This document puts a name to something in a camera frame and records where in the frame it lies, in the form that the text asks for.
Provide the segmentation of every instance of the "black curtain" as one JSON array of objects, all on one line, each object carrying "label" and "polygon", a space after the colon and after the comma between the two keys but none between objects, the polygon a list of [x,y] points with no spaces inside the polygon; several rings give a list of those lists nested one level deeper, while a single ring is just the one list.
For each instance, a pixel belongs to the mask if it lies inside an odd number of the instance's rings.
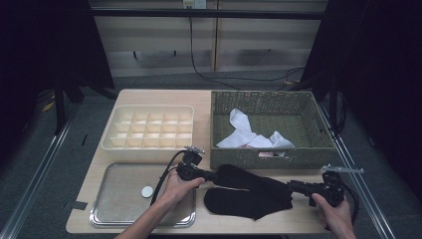
[{"label": "black curtain", "polygon": [[[37,95],[64,86],[113,88],[93,16],[62,10],[90,8],[88,0],[3,0],[0,3],[2,162],[19,142]],[[65,89],[68,95],[73,93]]]}]

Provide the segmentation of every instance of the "metal rail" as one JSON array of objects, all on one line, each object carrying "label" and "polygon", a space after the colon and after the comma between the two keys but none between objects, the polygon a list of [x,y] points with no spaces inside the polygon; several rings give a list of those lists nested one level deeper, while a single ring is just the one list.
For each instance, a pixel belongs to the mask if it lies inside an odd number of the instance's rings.
[{"label": "metal rail", "polygon": [[60,133],[53,137],[50,147],[44,155],[40,165],[38,166],[38,169],[35,172],[31,182],[26,188],[17,206],[13,210],[12,215],[9,217],[5,226],[3,227],[0,233],[1,239],[14,239],[18,236],[18,233],[24,224],[31,207],[34,204],[37,194],[40,191],[51,166],[53,165],[57,152],[61,148],[62,143],[68,134],[71,122],[75,118],[78,109],[79,106],[74,106],[70,113],[70,118],[64,125],[63,129],[60,131]]},{"label": "metal rail", "polygon": [[249,18],[249,19],[294,19],[321,20],[323,12],[246,11],[220,9],[136,9],[106,8],[58,9],[41,8],[39,11],[57,14],[92,15],[103,17],[191,17],[191,18]]},{"label": "metal rail", "polygon": [[[328,120],[328,112],[324,107],[320,107],[320,110],[322,112],[322,116],[325,120],[325,123],[330,126],[330,122]],[[334,140],[335,146],[337,147],[337,151],[341,157],[341,160],[344,163],[344,166],[348,168],[354,168],[354,160],[348,152],[341,137],[339,135],[335,135],[333,132],[331,132],[331,135]],[[376,230],[380,235],[380,238],[394,239],[395,236],[384,216],[384,213],[381,211],[375,199],[373,198],[372,193],[370,192],[368,186],[363,180],[361,173],[350,173],[349,175],[351,181],[353,182],[353,185],[356,187],[356,192],[359,194],[360,200],[363,202],[363,205],[365,206]]]}]

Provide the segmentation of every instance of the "wooden table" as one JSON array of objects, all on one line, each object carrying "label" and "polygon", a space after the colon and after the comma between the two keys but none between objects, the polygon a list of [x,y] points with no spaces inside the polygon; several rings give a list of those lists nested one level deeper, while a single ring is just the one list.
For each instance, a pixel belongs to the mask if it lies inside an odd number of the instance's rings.
[{"label": "wooden table", "polygon": [[[205,149],[199,166],[209,170],[211,91],[123,90],[114,107],[121,105],[189,105],[194,108],[193,144]],[[99,144],[77,198],[88,204],[86,210],[73,209],[67,230],[70,233],[119,233],[122,229],[98,229],[90,224],[90,210],[100,189],[106,167],[114,163]],[[321,182],[320,170],[256,170],[254,173],[287,182],[301,180]],[[210,213],[203,203],[205,192],[213,187],[206,182],[197,189],[196,219],[185,229],[157,228],[155,234],[307,234],[326,233],[318,223],[317,209],[309,199],[293,193],[293,209],[267,215],[257,221]]]}]

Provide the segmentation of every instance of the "hand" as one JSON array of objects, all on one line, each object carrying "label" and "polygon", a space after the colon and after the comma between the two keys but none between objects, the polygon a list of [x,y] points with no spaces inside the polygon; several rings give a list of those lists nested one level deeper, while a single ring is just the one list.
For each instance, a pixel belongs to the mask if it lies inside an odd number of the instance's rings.
[{"label": "hand", "polygon": [[314,193],[312,198],[319,209],[320,224],[331,231],[336,239],[356,238],[350,217],[350,204],[344,200],[336,207],[331,207],[321,195]]},{"label": "hand", "polygon": [[190,190],[198,187],[203,182],[205,182],[203,177],[198,177],[191,181],[184,181],[179,177],[176,170],[171,170],[168,173],[167,184],[165,185],[164,193],[161,198],[169,200],[172,206],[175,206]]},{"label": "hand", "polygon": [[163,194],[116,238],[147,238],[168,211],[176,206],[192,188],[203,182],[205,182],[205,179],[202,177],[183,181],[175,170],[171,170]]}]

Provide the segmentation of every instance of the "metal bracket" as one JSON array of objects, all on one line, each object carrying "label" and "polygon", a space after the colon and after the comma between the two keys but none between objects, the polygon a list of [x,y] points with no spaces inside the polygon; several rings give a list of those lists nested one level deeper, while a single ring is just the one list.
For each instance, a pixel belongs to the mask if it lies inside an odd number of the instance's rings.
[{"label": "metal bracket", "polygon": [[205,154],[205,150],[199,149],[196,146],[185,146],[188,151]]},{"label": "metal bracket", "polygon": [[353,169],[347,167],[340,167],[340,166],[331,166],[331,164],[327,166],[323,166],[321,170],[324,171],[335,171],[335,172],[351,172],[351,173],[363,173],[363,168],[361,169]]}]

